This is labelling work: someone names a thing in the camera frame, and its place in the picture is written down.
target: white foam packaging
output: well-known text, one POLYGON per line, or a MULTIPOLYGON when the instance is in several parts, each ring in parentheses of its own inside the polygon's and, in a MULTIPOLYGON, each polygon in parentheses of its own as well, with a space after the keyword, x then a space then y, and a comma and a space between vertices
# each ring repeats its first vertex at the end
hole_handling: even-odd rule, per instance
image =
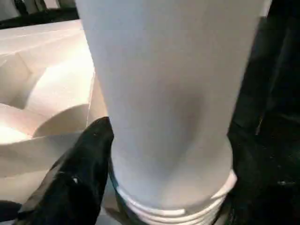
MULTIPOLYGON (((0 30, 1 200, 25 202, 80 132, 106 115, 79 20, 0 30)), ((105 201, 116 205, 108 189, 105 201)))

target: white tube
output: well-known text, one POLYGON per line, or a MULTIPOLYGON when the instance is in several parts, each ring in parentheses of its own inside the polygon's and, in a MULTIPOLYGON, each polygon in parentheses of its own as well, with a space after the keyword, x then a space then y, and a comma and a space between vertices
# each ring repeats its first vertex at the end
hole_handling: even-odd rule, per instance
POLYGON ((136 204, 195 213, 225 184, 226 133, 261 6, 77 1, 115 133, 114 175, 136 204))

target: white cylinder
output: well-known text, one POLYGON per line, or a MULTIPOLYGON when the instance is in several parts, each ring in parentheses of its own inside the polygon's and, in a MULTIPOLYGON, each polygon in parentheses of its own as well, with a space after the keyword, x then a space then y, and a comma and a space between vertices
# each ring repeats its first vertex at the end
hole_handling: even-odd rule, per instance
POLYGON ((123 196, 179 214, 213 203, 232 168, 226 133, 261 6, 77 1, 115 133, 112 164, 123 196))

